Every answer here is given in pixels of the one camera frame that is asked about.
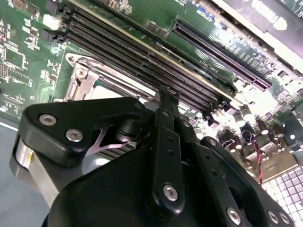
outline red wire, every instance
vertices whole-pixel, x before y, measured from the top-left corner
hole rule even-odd
[[[258,158],[258,166],[259,166],[259,168],[258,168],[258,170],[259,170],[259,183],[260,183],[260,185],[262,185],[261,152],[260,152],[260,150],[258,148],[258,145],[255,141],[252,144],[253,144],[254,149],[255,149],[255,151],[257,153],[257,156],[258,156],[257,158]]]

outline motherboard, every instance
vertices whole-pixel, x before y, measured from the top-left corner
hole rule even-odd
[[[275,3],[303,15],[302,1]],[[282,126],[302,101],[302,70],[211,2],[2,0],[0,7],[2,117],[18,122],[35,103],[121,96],[152,109],[166,86],[180,94],[197,137],[216,137],[231,153],[231,144],[243,145],[249,161],[252,134],[264,160],[287,147]]]

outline silver screw head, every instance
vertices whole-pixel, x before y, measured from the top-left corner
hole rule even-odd
[[[214,140],[209,140],[210,144],[216,146],[216,142]]]
[[[163,111],[163,115],[166,116],[166,117],[169,117],[169,114],[165,111]]]
[[[187,121],[183,121],[183,124],[184,124],[186,127],[190,127],[190,124],[189,124]]]
[[[76,77],[80,78],[80,79],[84,79],[87,75],[87,72],[82,69],[82,68],[78,68],[75,71]]]
[[[227,210],[227,215],[230,218],[230,220],[232,220],[233,223],[235,223],[236,225],[240,225],[241,224],[241,218],[239,216],[239,214],[231,207],[228,207]]]
[[[66,138],[71,142],[80,142],[83,140],[83,134],[77,129],[69,129],[65,134]]]
[[[277,216],[276,216],[273,212],[271,212],[271,211],[269,210],[269,211],[267,212],[267,214],[268,214],[269,218],[270,218],[274,223],[276,223],[276,224],[279,223],[279,219],[277,218]]]
[[[165,197],[170,201],[176,201],[178,199],[177,190],[169,184],[164,185],[163,192]]]
[[[43,114],[39,117],[39,121],[41,124],[52,126],[57,123],[57,119],[50,114]]]
[[[282,220],[283,220],[286,224],[290,224],[290,220],[288,219],[288,217],[287,217],[284,213],[280,212],[279,214],[280,214]]]

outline cable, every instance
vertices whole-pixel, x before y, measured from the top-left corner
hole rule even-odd
[[[252,134],[250,131],[248,131],[248,130],[244,130],[244,131],[241,133],[242,139],[244,139],[244,138],[243,138],[243,133],[244,133],[244,132],[248,132],[248,133],[250,134],[250,140],[249,140],[249,141],[246,141],[246,142],[252,143],[253,134]]]
[[[256,141],[254,140],[252,142],[253,146],[254,146],[254,149],[257,153],[257,160],[258,160],[258,173],[259,173],[259,183],[260,185],[262,185],[262,169],[261,169],[261,162],[262,162],[262,154],[261,154],[261,151],[256,143]]]

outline reflective surface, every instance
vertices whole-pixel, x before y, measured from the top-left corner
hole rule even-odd
[[[2,118],[0,122],[12,126]],[[49,210],[43,196],[15,178],[9,168],[15,137],[14,130],[0,124],[0,226],[41,227]]]

